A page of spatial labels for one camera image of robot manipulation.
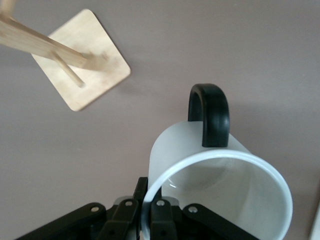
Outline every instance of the wooden mug tree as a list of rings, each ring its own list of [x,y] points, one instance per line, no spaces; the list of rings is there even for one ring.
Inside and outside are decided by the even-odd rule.
[[[83,109],[130,74],[130,67],[90,10],[82,10],[45,36],[12,17],[15,3],[1,2],[0,44],[31,53],[73,111]]]

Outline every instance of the black mug handle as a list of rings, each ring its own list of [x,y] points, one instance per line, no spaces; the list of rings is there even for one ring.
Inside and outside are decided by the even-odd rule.
[[[229,107],[216,85],[196,84],[189,98],[188,121],[203,121],[202,146],[227,147],[230,131]]]

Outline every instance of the metal screw head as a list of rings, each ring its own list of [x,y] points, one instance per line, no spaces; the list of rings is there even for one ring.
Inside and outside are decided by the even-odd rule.
[[[91,208],[91,212],[95,213],[99,211],[99,207],[98,206],[94,206]]]
[[[198,209],[197,209],[195,206],[189,207],[188,210],[189,210],[190,213],[193,213],[193,214],[195,214],[196,212],[198,212]]]
[[[124,205],[127,207],[132,206],[133,202],[132,201],[126,201]]]
[[[157,204],[158,206],[164,206],[164,205],[165,205],[165,201],[159,200],[159,201],[156,202],[156,204]]]

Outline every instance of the mug rim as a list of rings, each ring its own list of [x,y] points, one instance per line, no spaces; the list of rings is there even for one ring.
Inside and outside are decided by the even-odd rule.
[[[293,199],[289,189],[289,186],[283,176],[268,162],[263,160],[262,158],[250,154],[245,153],[238,150],[230,150],[230,149],[210,149],[207,151],[199,152],[196,154],[192,154],[188,157],[185,157],[169,167],[165,170],[150,186],[148,189],[142,203],[141,209],[141,228],[143,232],[143,237],[145,240],[150,239],[150,228],[149,228],[149,210],[150,204],[154,199],[156,193],[161,188],[161,186],[174,174],[181,171],[182,169],[210,159],[219,159],[219,158],[232,158],[237,160],[242,160],[251,164],[254,164],[258,168],[264,170],[280,187],[285,203],[285,219],[283,222],[283,228],[277,235],[277,238],[274,240],[282,240],[291,224],[292,215],[293,215]]]

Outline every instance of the wooden base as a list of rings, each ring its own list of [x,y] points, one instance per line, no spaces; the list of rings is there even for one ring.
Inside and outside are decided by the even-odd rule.
[[[131,72],[96,16],[88,9],[82,10],[49,37],[88,58],[82,68],[69,65],[84,82],[79,86],[56,61],[32,55],[73,111],[83,109]]]

